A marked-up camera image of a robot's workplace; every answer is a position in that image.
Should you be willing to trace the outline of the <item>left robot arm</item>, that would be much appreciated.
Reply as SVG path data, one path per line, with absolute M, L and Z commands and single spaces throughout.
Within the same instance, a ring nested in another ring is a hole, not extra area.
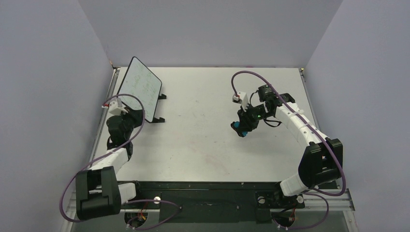
M 129 109 L 107 119 L 109 156 L 75 176 L 76 214 L 80 221 L 116 215 L 124 202 L 133 208 L 144 202 L 144 194 L 132 184 L 119 187 L 116 174 L 131 159 L 133 130 L 144 121 L 142 110 Z

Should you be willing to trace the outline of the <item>black framed small whiteboard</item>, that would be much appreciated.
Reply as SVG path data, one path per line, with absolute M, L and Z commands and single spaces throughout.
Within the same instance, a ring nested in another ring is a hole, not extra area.
M 149 123 L 164 122 L 155 112 L 161 95 L 162 81 L 137 57 L 132 57 L 117 94 L 121 101 L 133 110 L 145 110 Z

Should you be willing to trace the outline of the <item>blue whiteboard eraser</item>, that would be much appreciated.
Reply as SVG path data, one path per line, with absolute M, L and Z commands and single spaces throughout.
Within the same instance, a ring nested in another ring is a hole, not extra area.
M 249 128 L 246 124 L 241 124 L 240 121 L 231 123 L 231 128 L 237 133 L 239 137 L 246 137 L 249 132 Z

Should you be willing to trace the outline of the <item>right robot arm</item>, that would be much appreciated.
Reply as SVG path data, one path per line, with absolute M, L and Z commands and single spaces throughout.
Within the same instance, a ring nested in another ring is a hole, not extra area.
M 292 196 L 316 185 L 331 182 L 342 177 L 340 167 L 343 160 L 343 145 L 339 139 L 330 139 L 320 132 L 300 110 L 294 98 L 283 93 L 276 95 L 268 85 L 257 89 L 260 104 L 252 106 L 245 92 L 232 96 L 240 104 L 239 120 L 231 127 L 240 137 L 258 127 L 261 120 L 274 117 L 284 125 L 304 149 L 297 172 L 280 182 L 280 189 L 273 192 L 273 201 L 286 206 Z

